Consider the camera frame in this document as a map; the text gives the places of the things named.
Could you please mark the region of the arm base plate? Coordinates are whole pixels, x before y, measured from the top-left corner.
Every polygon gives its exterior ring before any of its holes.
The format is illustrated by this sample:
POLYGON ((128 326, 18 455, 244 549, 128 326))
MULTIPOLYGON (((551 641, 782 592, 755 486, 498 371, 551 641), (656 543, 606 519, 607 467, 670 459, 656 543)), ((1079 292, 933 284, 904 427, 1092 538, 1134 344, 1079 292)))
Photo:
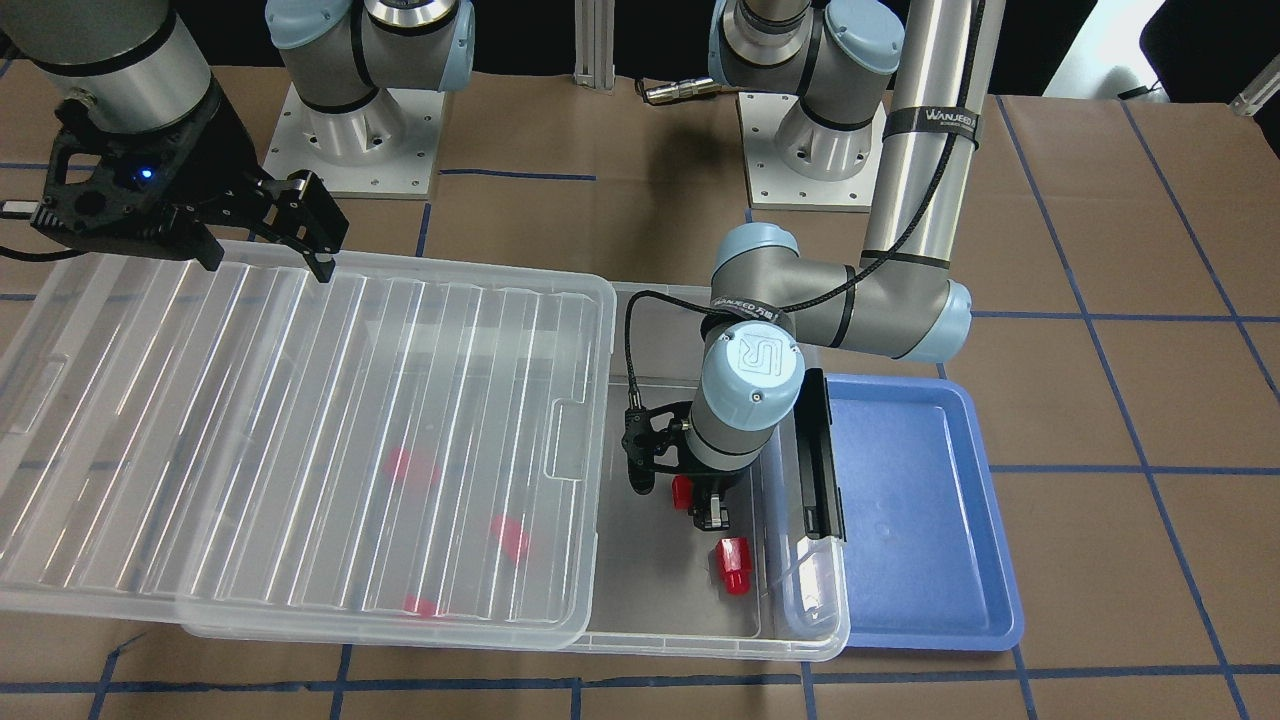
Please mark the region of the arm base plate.
POLYGON ((886 105, 870 124, 836 131, 815 124, 787 94, 737 95, 749 206, 754 210, 872 210, 886 105))
POLYGON ((324 114, 293 86, 268 145, 265 170, 307 169, 335 199, 430 199, 449 94, 383 90, 365 108, 324 114))

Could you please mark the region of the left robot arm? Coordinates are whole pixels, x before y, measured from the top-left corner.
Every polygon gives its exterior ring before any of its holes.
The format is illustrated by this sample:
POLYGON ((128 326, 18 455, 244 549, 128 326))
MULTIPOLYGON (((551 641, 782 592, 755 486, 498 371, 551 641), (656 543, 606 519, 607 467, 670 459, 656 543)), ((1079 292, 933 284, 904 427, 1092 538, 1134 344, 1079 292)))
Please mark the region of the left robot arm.
POLYGON ((914 363, 963 347, 972 296, 950 260, 979 150, 1005 5, 913 1, 721 1, 714 79, 790 94, 787 164, 833 181, 879 140, 870 215, 854 264, 804 258, 795 236, 753 222, 721 241, 703 322, 699 386, 682 457, 731 474, 794 410, 801 345, 914 363))

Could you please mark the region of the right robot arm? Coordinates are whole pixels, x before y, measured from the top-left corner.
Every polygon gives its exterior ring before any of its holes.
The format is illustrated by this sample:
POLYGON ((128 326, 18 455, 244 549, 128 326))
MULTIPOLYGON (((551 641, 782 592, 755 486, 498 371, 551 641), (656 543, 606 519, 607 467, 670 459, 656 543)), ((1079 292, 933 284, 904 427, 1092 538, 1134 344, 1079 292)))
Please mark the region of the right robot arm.
MULTIPOLYGON (((474 67, 471 1, 270 1, 269 38, 291 76, 306 140, 329 167, 407 145, 393 99, 458 91, 474 67)), ((195 261, 214 272, 212 225, 297 252, 316 281, 349 223, 326 173, 271 174, 169 1, 5 1, 3 32, 60 91, 41 196, 3 204, 58 245, 4 249, 20 263, 86 254, 195 261)))

